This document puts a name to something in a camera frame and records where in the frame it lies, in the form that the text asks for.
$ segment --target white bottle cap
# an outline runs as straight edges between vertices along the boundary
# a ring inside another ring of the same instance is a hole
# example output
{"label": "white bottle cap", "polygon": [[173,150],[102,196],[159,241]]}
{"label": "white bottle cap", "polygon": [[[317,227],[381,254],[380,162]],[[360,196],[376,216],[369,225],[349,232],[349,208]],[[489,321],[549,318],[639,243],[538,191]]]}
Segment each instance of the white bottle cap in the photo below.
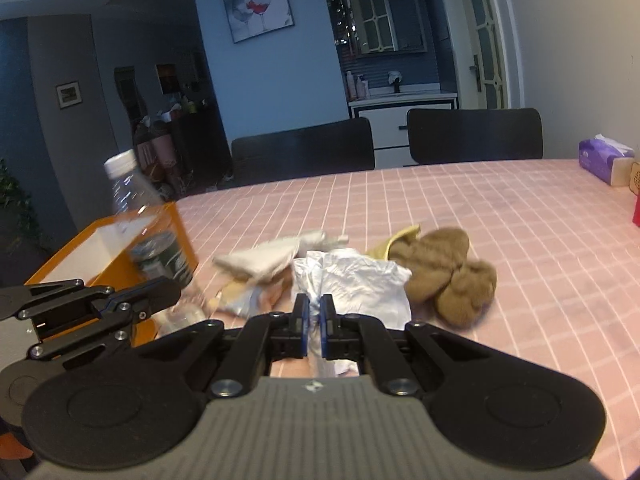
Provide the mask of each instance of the white bottle cap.
{"label": "white bottle cap", "polygon": [[128,152],[122,152],[116,156],[112,156],[107,162],[104,163],[104,169],[107,172],[107,176],[113,180],[119,178],[124,174],[130,173],[138,167],[136,160],[136,154],[133,150]]}

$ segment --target metal bolt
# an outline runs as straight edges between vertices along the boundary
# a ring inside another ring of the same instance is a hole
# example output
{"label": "metal bolt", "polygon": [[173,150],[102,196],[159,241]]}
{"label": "metal bolt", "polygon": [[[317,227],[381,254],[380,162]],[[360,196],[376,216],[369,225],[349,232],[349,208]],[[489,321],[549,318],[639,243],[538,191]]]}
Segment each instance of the metal bolt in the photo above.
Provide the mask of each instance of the metal bolt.
{"label": "metal bolt", "polygon": [[235,397],[242,391],[242,384],[233,379],[221,379],[211,385],[211,393],[216,397]]}
{"label": "metal bolt", "polygon": [[411,379],[393,379],[386,384],[386,389],[393,395],[408,396],[418,391],[418,385]]}

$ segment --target black chair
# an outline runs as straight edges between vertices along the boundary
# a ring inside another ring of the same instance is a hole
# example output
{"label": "black chair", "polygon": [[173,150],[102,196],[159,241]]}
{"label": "black chair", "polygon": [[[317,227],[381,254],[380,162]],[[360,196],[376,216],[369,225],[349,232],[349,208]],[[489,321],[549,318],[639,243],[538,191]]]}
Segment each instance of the black chair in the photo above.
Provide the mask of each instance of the black chair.
{"label": "black chair", "polygon": [[232,141],[231,154],[235,186],[373,170],[376,165],[366,118],[241,137]]}
{"label": "black chair", "polygon": [[407,129],[418,164],[542,158],[542,120],[535,108],[412,108]]}

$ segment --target countertop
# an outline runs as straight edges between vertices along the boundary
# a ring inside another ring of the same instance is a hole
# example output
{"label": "countertop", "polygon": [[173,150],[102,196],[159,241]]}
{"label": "countertop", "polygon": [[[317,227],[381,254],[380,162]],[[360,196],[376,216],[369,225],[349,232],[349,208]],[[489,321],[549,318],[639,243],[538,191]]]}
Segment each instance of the countertop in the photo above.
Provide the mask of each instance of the countertop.
{"label": "countertop", "polygon": [[[274,182],[191,196],[178,208],[200,259],[196,279],[210,298],[228,280],[211,265],[213,254],[275,237],[323,228],[348,234],[350,246],[364,251],[411,224],[424,233],[466,229],[470,257],[495,265],[498,286],[484,319],[462,334],[588,384],[607,408],[594,464],[622,480],[640,465],[635,200],[576,160],[523,160]],[[272,374],[305,371],[277,362]]]}
{"label": "countertop", "polygon": [[405,91],[399,94],[374,94],[369,99],[358,99],[356,101],[350,101],[349,106],[351,108],[361,108],[365,106],[386,105],[392,103],[408,103],[413,101],[426,101],[433,100],[439,101],[444,99],[455,99],[458,94],[452,92],[441,92],[440,90],[427,90],[427,91]]}

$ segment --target red object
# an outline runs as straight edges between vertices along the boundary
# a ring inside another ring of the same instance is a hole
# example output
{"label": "red object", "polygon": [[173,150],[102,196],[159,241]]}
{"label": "red object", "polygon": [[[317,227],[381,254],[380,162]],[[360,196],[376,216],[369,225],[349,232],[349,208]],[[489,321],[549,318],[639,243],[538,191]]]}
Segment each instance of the red object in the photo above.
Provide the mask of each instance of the red object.
{"label": "red object", "polygon": [[257,4],[253,0],[249,1],[249,3],[246,4],[246,8],[251,9],[256,14],[265,13],[268,7],[269,4]]}
{"label": "red object", "polygon": [[634,224],[640,227],[640,194],[636,199],[636,210],[634,211]]}

